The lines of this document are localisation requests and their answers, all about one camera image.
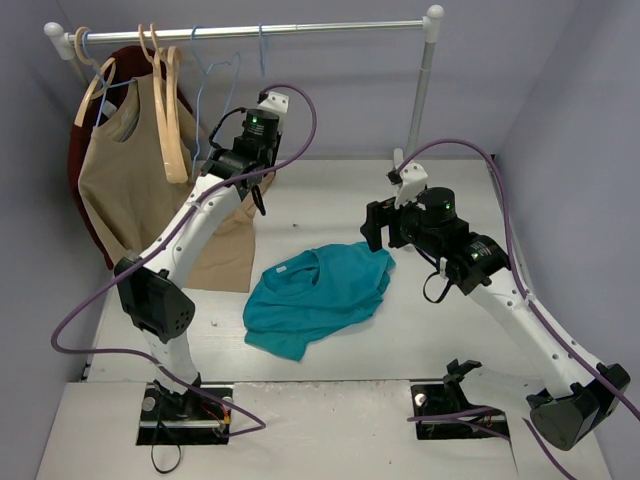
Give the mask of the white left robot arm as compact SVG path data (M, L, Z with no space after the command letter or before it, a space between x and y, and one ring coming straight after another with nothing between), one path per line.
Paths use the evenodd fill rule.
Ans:
M175 418L191 418L199 409L200 395L189 385L200 384L190 354L187 329L195 316L195 304L183 292L189 273L221 223L248 194L255 197L260 176L201 195L219 182L274 165L288 101L270 94L257 107L239 108L245 115L243 131L230 149L213 143L193 190L161 234L168 244L154 259L117 285L123 311L142 331L151 355L174 376L156 374L156 383L167 392L164 408Z

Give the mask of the teal t shirt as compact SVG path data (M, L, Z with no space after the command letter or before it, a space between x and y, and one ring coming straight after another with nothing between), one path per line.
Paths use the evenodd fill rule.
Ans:
M308 249L265 270L243 311L245 343L299 362L309 344L368 321L395 261L364 242Z

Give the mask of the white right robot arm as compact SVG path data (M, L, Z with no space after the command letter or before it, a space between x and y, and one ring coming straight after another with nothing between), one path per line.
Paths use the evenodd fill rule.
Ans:
M396 198L369 203L360 231L371 251L381 249L384 228L390 247L413 246L449 287L489 313L536 367L543 384L526 401L547 442L569 451L614 412L630 383L627 371L581 347L517 283L500 245L458 217L452 190L426 188L407 204Z

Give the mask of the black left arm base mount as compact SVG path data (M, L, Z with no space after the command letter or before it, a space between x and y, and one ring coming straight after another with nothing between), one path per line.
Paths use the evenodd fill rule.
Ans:
M192 391L184 396L147 383L141 402L137 446L227 445L230 410Z

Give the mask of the wooden hanger middle pair back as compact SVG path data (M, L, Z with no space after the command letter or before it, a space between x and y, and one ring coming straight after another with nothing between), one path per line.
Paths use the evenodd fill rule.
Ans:
M154 54L150 55L145 45L145 33L142 24L138 25L138 38L142 53L147 61L152 66L153 76L153 98L154 108L156 115L156 123L158 130L158 138L160 143L160 149L162 154L162 161L166 179L172 181L175 179L174 174L174 155L173 155L173 139L172 134L169 131L167 108L166 108L166 95L165 88L163 87L162 77L162 60L163 51L157 46L157 41L154 38L154 29L150 28L150 34L152 43L154 44Z

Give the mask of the dark red garment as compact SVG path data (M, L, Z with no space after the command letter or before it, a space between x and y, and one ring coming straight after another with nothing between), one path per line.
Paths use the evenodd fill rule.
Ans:
M109 118L94 126L90 106L82 127L71 128L68 179L71 193L107 268L128 251L142 252L153 243L192 188L191 182L166 180L153 98L152 66L138 46L111 54L118 81L111 90Z

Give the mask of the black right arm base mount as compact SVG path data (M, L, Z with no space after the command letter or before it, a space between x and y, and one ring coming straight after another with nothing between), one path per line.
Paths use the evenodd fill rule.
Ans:
M481 440L510 441L506 415L498 409L471 403L462 383L469 373L478 373L482 363L451 361L440 381L410 386L414 425L419 441Z

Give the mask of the beige tank top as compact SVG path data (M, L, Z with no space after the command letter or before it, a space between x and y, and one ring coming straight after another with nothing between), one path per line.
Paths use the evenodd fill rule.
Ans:
M154 243L183 205L193 186L166 180L152 76L129 84L117 112L93 129L77 184L109 269L128 252L142 253ZM248 292L255 214L252 198L246 198L222 222L194 263L188 287Z

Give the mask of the wooden hanger pair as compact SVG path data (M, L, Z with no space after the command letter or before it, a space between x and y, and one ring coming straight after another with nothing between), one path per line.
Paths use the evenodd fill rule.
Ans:
M167 108L166 108L166 95L165 88L163 87L162 77L162 60L163 51L157 46L157 41L154 38L154 29L150 28L150 34L152 43L154 44L154 54L150 55L145 45L145 33L142 24L138 25L138 38L142 53L147 61L152 66L153 76L153 98L154 108L156 115L156 123L158 130L158 138L160 143L160 149L162 154L162 161L166 179L172 181L175 179L174 174L174 155L173 155L173 139L172 134L169 131Z
M154 29L154 38L157 41L156 30L154 24L150 25L150 28ZM181 52L178 47L170 46L167 49L161 48L163 51L162 60L162 77L163 87L165 88L166 95L166 108L169 131L172 134L173 139L173 155L174 155L174 174L175 179L167 181L171 184L182 184L188 180L187 169L185 166L182 148L181 148L181 135L179 125L179 111L178 111L178 77L179 66L182 59Z

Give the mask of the wooden hanger middle pair front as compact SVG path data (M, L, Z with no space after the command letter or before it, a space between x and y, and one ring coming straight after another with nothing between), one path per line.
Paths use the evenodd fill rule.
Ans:
M156 30L154 24L150 25L150 28L154 29L154 38L157 41ZM185 166L182 148L181 148L181 135L179 125L179 111L178 111L178 77L179 66L182 59L181 52L178 47L170 46L167 49L161 48L163 51L162 60L162 77L163 87L165 88L166 95L166 108L169 131L172 134L173 139L173 155L174 155L174 174L175 179L167 181L171 184L182 184L188 180L187 169Z

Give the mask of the metal clothes rack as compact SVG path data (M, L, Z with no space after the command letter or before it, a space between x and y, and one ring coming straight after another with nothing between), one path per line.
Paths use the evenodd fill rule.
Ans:
M84 53L82 47L89 44L116 44L134 42L138 40L146 44L148 42L157 43L159 41L191 41L196 39L205 40L245 37L256 37L259 40L264 40L267 37L277 35L419 29L424 35L423 55L419 70L407 144L404 148L398 148L394 151L394 162L399 163L399 161L404 159L406 154L413 152L417 147L435 46L443 18L444 8L440 5L432 5L428 8L426 14L418 20L280 25L259 24L235 27L196 26L192 28L165 30L154 30L149 27L143 27L135 31L108 33L86 32L80 34L67 32L64 27L57 22L48 22L44 25L44 34L49 38L60 58L64 61L72 62L80 58Z

